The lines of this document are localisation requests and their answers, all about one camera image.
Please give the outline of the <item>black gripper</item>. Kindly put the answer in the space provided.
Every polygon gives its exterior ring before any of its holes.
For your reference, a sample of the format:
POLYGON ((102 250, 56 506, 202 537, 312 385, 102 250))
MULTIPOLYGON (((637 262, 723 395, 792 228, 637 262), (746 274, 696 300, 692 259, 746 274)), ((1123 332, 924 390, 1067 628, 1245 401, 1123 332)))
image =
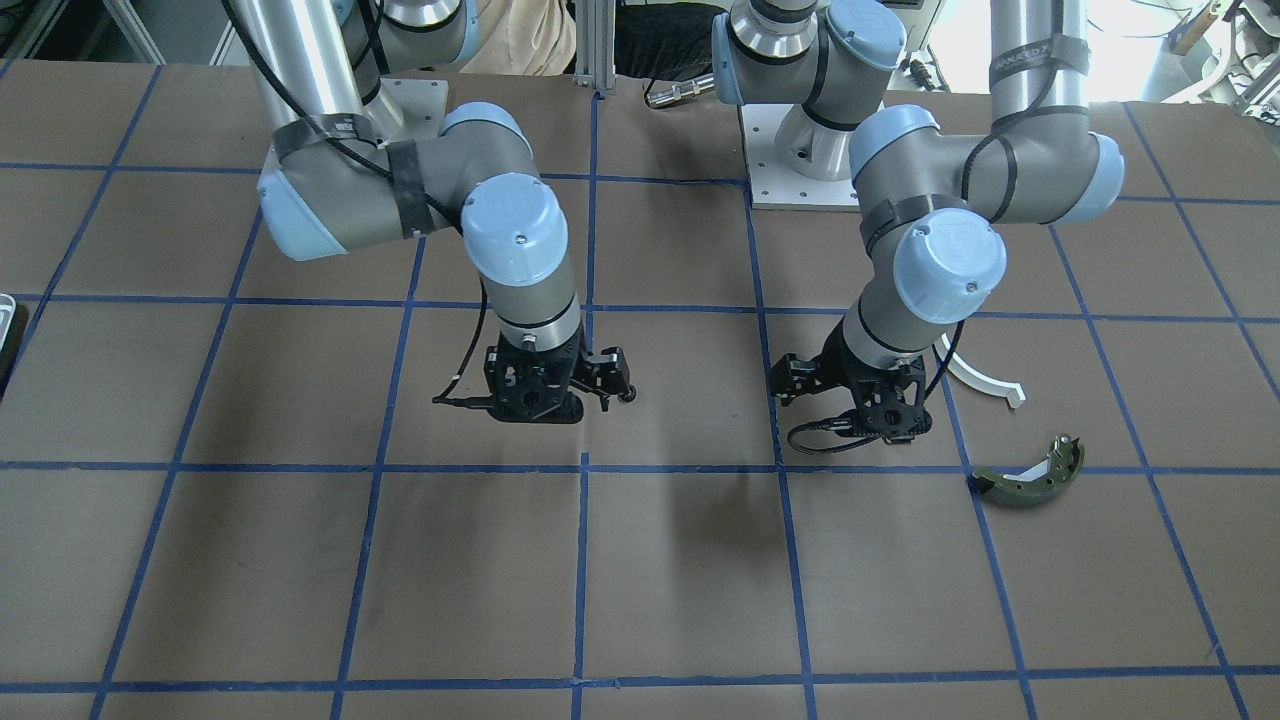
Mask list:
POLYGON ((832 331, 820 359, 783 355, 768 372, 768 389, 781 407, 836 388, 849 389, 856 406, 870 406, 878 397, 879 379, 881 370, 863 363, 847 347, 844 331, 832 331))

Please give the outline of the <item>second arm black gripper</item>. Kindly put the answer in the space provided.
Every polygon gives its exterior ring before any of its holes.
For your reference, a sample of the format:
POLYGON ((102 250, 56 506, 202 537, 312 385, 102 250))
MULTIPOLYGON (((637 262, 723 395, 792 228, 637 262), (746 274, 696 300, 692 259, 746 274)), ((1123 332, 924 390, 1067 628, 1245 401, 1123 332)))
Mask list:
POLYGON ((618 398, 632 386, 625 352, 621 347, 609 347, 593 354, 581 348, 581 343, 580 334, 573 334, 561 346, 549 350, 536 350, 532 341, 522 342, 520 400, 564 401, 579 360, 579 389, 595 395, 602 411, 608 411, 611 400, 618 398))

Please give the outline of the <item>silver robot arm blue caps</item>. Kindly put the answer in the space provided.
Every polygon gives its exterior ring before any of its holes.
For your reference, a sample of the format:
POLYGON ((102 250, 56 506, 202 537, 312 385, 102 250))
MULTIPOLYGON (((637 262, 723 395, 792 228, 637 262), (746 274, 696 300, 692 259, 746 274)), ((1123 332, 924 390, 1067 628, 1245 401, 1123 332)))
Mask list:
POLYGON ((712 26, 722 102, 788 104, 847 140, 847 178, 873 277, 819 356, 771 370, 782 404, 836 387, 897 383, 1001 282, 998 223, 1087 222, 1123 187, 1117 143, 1091 129, 1083 1, 993 1, 991 127, 946 135, 933 114, 884 105, 905 49, 878 1, 736 1, 712 26))

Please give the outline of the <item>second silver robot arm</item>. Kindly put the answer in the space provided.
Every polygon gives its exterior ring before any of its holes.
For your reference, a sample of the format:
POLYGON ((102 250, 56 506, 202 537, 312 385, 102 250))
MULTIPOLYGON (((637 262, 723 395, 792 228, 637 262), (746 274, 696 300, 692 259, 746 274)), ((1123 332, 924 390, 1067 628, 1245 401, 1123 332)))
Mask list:
POLYGON ((271 158, 257 182, 284 255, 306 261, 456 231, 499 336, 488 392, 436 402, 498 421, 572 424, 582 395, 632 402, 625 352, 593 352, 570 260, 570 227, 516 119, 466 102, 439 120, 390 96, 397 72, 470 59, 472 1, 225 1, 224 13, 273 108, 271 158))

